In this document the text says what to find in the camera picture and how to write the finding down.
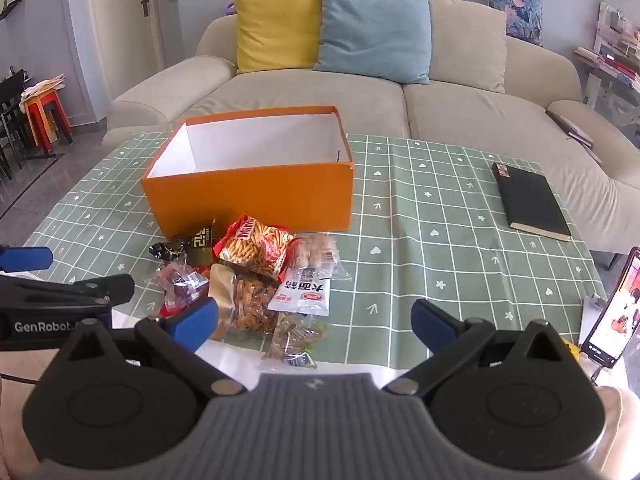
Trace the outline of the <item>brown-labelled fried snack bag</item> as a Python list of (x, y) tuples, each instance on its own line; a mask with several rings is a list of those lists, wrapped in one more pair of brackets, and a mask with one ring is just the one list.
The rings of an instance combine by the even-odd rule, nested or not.
[(268, 307), (277, 282), (222, 263), (210, 267), (208, 282), (208, 296), (218, 307), (218, 325), (210, 338), (223, 340), (228, 333), (274, 331), (278, 315)]

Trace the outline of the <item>clear green-labelled snack bag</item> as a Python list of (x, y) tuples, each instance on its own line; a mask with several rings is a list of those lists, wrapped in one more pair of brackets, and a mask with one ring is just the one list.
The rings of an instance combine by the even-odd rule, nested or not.
[(264, 358), (292, 367), (316, 368), (312, 352), (327, 331), (326, 322), (318, 316), (281, 312)]

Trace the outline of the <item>white spicy strip packet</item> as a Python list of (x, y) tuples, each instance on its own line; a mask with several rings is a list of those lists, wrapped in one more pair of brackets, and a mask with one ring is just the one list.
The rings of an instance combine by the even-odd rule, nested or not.
[(317, 315), (330, 314), (331, 280), (316, 268), (288, 268), (269, 301), (268, 309), (280, 313)]

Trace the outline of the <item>clear bag of round snacks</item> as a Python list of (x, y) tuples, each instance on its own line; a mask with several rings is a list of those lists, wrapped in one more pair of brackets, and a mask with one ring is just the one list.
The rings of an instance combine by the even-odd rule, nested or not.
[(299, 237), (293, 245), (290, 268), (304, 281), (349, 281), (336, 240), (331, 235), (312, 234)]

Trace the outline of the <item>red cartoon snack bag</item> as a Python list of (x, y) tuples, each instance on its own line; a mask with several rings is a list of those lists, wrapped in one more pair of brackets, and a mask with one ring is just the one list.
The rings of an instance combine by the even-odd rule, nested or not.
[(164, 295), (160, 316), (168, 318), (190, 307), (208, 292), (208, 278), (181, 260), (163, 262), (149, 283), (159, 287)]

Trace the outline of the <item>dark brown candy packet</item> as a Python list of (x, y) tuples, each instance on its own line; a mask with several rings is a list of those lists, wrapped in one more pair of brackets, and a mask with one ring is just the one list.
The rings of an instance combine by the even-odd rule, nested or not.
[(186, 258), (186, 243), (183, 240), (165, 240), (149, 247), (150, 255), (165, 262)]

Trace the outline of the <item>black yellow snack packet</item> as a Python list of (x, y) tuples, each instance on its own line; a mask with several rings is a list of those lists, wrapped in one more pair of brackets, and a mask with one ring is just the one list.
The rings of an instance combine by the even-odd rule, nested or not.
[(212, 234), (213, 223), (200, 229), (186, 243), (186, 260), (190, 266), (200, 268), (211, 266), (214, 262), (215, 237)]

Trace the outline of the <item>green grid tablecloth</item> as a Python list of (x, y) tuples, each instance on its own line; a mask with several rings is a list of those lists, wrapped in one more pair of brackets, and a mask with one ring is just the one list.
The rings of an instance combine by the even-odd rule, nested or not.
[[(165, 140), (143, 131), (90, 170), (29, 237), (52, 250), (42, 277), (73, 283), (127, 273), (134, 298), (122, 313), (160, 308), (149, 249), (160, 240), (140, 180)], [(455, 318), (486, 318), (520, 330), (536, 318), (576, 339), (582, 302), (604, 288), (586, 244), (523, 234), (506, 223), (491, 153), (354, 134), (352, 224), (335, 237), (348, 277), (330, 292), (320, 362), (402, 370), (426, 349), (410, 328), (425, 298)]]

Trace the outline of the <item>red Mimi stick snack bag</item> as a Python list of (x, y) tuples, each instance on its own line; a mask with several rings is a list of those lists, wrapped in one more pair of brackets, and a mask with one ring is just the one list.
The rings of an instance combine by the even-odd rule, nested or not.
[(276, 280), (294, 240), (295, 236), (288, 230), (267, 226), (242, 214), (214, 246), (214, 253), (224, 262)]

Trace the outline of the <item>black dining chair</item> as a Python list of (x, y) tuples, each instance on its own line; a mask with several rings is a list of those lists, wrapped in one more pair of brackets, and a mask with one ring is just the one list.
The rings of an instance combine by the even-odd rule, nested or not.
[(9, 141), (9, 147), (18, 169), (23, 167), (28, 152), (35, 147), (27, 115), (21, 109), (24, 90), (24, 70), (18, 70), (3, 79), (0, 84), (2, 136), (5, 136)]

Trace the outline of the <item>black notebook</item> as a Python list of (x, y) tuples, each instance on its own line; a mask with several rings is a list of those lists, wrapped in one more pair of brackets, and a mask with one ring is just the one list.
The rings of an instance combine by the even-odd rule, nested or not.
[(572, 233), (545, 176), (503, 162), (492, 164), (511, 229), (568, 242)]

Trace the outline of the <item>red orange stool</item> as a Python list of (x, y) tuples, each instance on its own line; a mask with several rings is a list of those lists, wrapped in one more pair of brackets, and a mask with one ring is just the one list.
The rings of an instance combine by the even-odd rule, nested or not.
[(54, 87), (44, 89), (22, 101), (32, 138), (44, 158), (54, 155), (53, 142), (59, 136), (73, 143), (72, 128)]

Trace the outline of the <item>smartphone on stand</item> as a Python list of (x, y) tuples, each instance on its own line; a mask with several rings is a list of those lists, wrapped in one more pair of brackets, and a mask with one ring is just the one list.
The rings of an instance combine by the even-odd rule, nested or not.
[(639, 248), (630, 252), (614, 294), (592, 326), (582, 352), (605, 368), (623, 356), (639, 327)]

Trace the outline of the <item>orange cardboard box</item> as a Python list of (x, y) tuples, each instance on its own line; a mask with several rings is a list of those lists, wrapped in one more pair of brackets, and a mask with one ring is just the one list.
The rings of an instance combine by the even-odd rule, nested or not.
[(141, 185), (166, 237), (204, 226), (222, 237), (241, 214), (294, 233), (345, 231), (354, 180), (337, 108), (293, 106), (185, 120)]

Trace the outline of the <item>beige sofa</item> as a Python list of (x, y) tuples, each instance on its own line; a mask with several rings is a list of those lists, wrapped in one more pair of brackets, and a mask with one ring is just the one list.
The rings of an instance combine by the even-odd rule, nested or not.
[[(590, 249), (624, 254), (638, 245), (638, 148), (585, 106), (577, 70), (567, 58), (509, 40), (503, 93), (440, 81), (401, 86), (315, 70), (241, 74), (234, 64), (235, 32), (234, 18), (217, 18), (192, 58), (114, 99), (104, 145), (116, 148), (136, 134), (170, 129), (189, 117), (332, 105), (349, 133), (456, 144), (536, 162)], [(547, 110), (585, 131), (593, 148), (567, 136)]]

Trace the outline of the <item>dark book on sofa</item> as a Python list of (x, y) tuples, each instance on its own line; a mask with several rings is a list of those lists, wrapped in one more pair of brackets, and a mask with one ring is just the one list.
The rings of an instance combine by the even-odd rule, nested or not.
[(593, 148), (593, 140), (588, 136), (585, 131), (576, 126), (574, 122), (566, 119), (564, 116), (553, 113), (551, 110), (547, 110), (546, 114), (560, 127), (560, 129), (570, 138), (582, 144), (586, 148)]

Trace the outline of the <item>white door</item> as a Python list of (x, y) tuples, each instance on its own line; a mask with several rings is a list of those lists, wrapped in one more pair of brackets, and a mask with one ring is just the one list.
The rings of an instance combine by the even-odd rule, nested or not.
[(156, 0), (88, 0), (108, 95), (115, 99), (165, 67)]

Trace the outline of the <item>beige cushion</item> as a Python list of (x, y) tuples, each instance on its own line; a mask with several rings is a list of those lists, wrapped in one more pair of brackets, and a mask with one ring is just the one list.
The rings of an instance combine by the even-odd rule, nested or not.
[(506, 14), (466, 0), (428, 0), (431, 8), (430, 78), (503, 93)]

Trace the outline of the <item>magazine rack shelf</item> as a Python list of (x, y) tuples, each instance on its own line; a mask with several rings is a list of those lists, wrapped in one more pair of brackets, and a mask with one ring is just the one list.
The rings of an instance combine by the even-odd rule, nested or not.
[(577, 47), (585, 67), (584, 102), (623, 129), (639, 146), (639, 26), (604, 0), (598, 5), (592, 47)]

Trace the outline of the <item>light blue cushion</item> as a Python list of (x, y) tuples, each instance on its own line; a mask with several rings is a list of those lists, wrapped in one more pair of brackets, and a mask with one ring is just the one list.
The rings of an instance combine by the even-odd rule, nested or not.
[(430, 0), (321, 0), (318, 72), (428, 84)]

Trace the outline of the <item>yellow cushion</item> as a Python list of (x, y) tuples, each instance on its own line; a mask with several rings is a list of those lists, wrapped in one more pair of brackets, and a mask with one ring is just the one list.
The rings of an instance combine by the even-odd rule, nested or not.
[(233, 0), (241, 73), (311, 68), (317, 62), (321, 0)]

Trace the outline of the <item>blue floral cushion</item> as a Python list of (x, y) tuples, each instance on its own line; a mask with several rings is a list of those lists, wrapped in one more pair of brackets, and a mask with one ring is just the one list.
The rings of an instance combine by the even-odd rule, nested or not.
[(487, 0), (488, 6), (506, 14), (506, 34), (542, 46), (544, 0)]

